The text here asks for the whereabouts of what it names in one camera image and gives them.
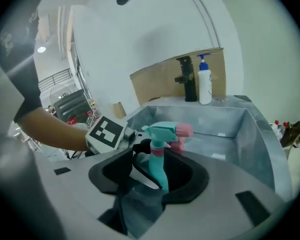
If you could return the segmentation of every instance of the pink trigger sprayer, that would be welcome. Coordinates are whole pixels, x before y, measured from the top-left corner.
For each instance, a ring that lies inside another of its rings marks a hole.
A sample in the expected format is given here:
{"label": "pink trigger sprayer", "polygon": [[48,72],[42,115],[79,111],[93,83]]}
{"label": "pink trigger sprayer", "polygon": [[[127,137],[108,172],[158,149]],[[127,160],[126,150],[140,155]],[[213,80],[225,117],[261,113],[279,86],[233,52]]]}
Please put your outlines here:
{"label": "pink trigger sprayer", "polygon": [[169,191],[168,178],[164,170],[164,148],[169,144],[175,151],[184,151],[184,141],[194,134],[190,124],[180,122],[156,122],[151,126],[143,126],[151,138],[149,157],[149,172],[162,186],[162,190]]}

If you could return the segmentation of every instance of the metal sink basin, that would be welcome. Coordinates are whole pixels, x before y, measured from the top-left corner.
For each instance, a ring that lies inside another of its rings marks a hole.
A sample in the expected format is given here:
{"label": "metal sink basin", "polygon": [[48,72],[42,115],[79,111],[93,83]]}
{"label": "metal sink basin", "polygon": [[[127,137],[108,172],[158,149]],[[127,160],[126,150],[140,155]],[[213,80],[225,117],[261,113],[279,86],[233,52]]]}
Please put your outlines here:
{"label": "metal sink basin", "polygon": [[176,121],[193,126],[185,149],[234,164],[274,190],[285,201],[292,198],[287,159],[269,123],[251,101],[228,96],[208,105],[182,97],[160,98],[127,115],[128,126]]}

